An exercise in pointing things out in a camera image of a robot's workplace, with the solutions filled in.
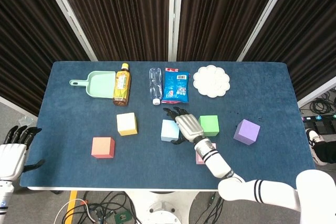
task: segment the mint green dustpan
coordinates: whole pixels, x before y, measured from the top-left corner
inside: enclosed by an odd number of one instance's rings
[[[113,98],[114,71],[93,71],[89,73],[87,80],[70,80],[71,86],[86,87],[89,96],[95,98]]]

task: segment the shoe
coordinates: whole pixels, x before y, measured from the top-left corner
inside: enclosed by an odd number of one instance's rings
[[[316,155],[313,147],[316,143],[318,142],[323,142],[323,137],[319,134],[316,133],[316,131],[313,131],[312,129],[306,129],[306,135],[307,135],[307,139],[308,139],[308,143],[309,143],[309,148],[310,148],[310,153],[313,157],[314,162],[317,165],[326,165],[326,162],[321,161],[318,156]]]

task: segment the blue table surface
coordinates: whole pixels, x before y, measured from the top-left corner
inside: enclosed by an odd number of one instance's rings
[[[196,165],[193,144],[173,145],[160,140],[164,107],[153,106],[149,96],[149,69],[179,68],[190,73],[189,103],[179,106],[200,115],[218,115],[219,134],[211,137],[232,169],[246,181],[287,183],[314,169],[295,93],[285,64],[276,62],[130,62],[129,105],[92,98],[71,79],[87,78],[91,71],[118,71],[118,61],[60,61],[54,63],[38,116],[42,131],[35,137],[27,164],[45,159],[37,170],[22,175],[29,187],[90,187],[143,189],[217,189],[219,180],[205,165]],[[230,76],[223,97],[200,95],[193,87],[199,67],[222,67]],[[134,112],[137,135],[120,136],[116,115]],[[256,143],[233,139],[238,123],[247,119],[260,125]],[[91,156],[92,138],[112,136],[114,158]]]

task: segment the dustpan handle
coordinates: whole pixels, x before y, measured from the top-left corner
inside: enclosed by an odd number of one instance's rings
[[[70,80],[69,81],[71,86],[83,86],[83,87],[87,87],[87,85],[89,85],[89,82],[87,80]]]

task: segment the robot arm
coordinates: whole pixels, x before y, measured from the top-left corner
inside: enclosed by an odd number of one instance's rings
[[[0,224],[5,218],[8,204],[14,192],[12,182],[17,180],[21,173],[39,168],[44,160],[34,165],[25,166],[26,154],[34,136],[41,131],[37,127],[13,127],[0,145]]]
[[[202,157],[211,173],[222,179],[218,192],[225,200],[250,200],[275,206],[286,207],[301,212],[300,224],[336,223],[336,187],[327,173],[306,170],[297,176],[297,190],[291,186],[266,180],[245,182],[236,175],[220,153],[204,137],[198,120],[187,111],[174,107],[177,111],[164,109],[179,126],[185,140],[194,143],[194,148]]]

